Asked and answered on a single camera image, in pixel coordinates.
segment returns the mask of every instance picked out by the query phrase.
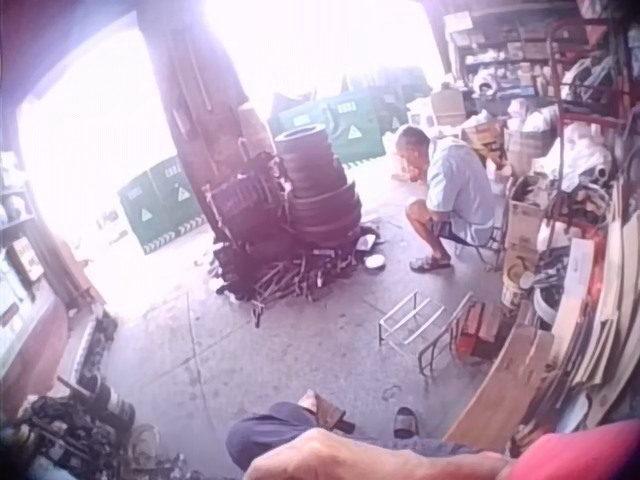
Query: warning sign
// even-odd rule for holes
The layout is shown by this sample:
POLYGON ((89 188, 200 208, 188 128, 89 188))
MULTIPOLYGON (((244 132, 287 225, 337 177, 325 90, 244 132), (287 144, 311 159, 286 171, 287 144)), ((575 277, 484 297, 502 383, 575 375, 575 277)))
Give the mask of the warning sign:
POLYGON ((178 189, 178 201, 186 200, 187 198, 191 198, 191 194, 187 192, 184 188, 180 187, 178 189))
POLYGON ((349 140, 354 140, 356 138, 362 138, 362 133, 358 130, 355 125, 351 125, 349 129, 349 136, 347 137, 349 140))

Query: sandal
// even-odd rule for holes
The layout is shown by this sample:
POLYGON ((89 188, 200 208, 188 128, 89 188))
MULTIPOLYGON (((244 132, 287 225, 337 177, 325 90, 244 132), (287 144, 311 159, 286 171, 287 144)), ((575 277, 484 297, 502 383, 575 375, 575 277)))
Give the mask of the sandal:
POLYGON ((400 407, 393 421, 393 436, 408 440, 418 436, 418 416, 408 407, 400 407))
POLYGON ((451 259, 440 260, 435 257, 416 258, 409 263, 409 268, 416 273, 429 273, 451 267, 451 259))

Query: stack of tires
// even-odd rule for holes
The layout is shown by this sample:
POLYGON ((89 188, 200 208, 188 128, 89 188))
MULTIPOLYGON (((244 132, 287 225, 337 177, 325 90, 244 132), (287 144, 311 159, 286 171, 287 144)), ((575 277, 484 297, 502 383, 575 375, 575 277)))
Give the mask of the stack of tires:
POLYGON ((289 221, 303 240, 326 248, 358 237, 362 205, 355 184, 348 183, 322 125, 291 130, 275 140, 291 182, 289 221))

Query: pants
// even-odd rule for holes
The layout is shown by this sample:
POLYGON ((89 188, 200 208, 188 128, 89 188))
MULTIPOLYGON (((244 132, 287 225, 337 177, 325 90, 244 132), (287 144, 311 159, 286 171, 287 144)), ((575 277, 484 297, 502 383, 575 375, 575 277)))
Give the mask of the pants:
MULTIPOLYGON (((246 472, 251 462, 260 455, 295 440, 299 435, 317 426, 315 417, 300 405, 279 402, 266 414, 254 415, 236 423, 227 436, 227 451, 233 463, 246 472)), ((424 457, 448 457, 475 452, 463 445, 418 437, 390 441, 351 438, 390 450, 411 450, 424 457)))

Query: concrete floor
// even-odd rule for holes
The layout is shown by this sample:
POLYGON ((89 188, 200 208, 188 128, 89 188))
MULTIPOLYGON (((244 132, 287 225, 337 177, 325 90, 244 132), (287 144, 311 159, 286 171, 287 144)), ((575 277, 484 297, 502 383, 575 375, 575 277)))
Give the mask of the concrete floor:
POLYGON ((390 180, 388 166, 381 159, 349 171, 365 214, 381 217, 385 243, 378 251, 386 270, 360 269, 314 304, 287 299, 265 313, 260 329, 247 305, 215 295, 206 267, 194 266, 202 254, 197 239, 206 232, 194 235, 193 249, 186 239, 167 247, 178 253, 165 256, 181 256, 191 268, 175 279, 173 295, 122 323, 105 373, 135 404, 139 421, 159 428, 168 453, 183 452, 190 467, 205 473, 239 476, 224 448, 230 426, 273 402, 296 401, 307 388, 345 408, 358 432, 371 436, 391 438, 402 405, 418 413, 424 437, 441 437, 460 414, 488 365, 461 365, 444 353, 425 381, 398 352, 378 348, 376 323, 414 289, 449 312, 469 290, 498 301, 499 274, 486 273, 472 251, 454 258, 453 269, 411 273, 408 261, 426 249, 404 219, 404 205, 424 186, 390 180))

